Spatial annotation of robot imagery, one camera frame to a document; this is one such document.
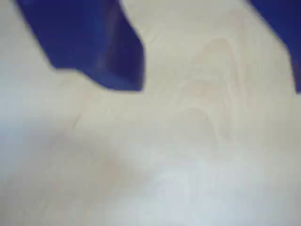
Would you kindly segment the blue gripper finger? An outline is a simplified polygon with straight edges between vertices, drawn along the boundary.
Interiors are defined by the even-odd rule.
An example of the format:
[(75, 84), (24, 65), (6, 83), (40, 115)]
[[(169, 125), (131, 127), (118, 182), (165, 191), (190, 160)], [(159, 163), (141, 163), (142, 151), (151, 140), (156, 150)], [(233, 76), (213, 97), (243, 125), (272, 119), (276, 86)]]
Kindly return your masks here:
[(251, 0), (250, 4), (285, 44), (291, 57), (295, 90), (301, 92), (301, 2)]
[(77, 70), (108, 89), (143, 89), (143, 44), (118, 0), (16, 4), (54, 68)]

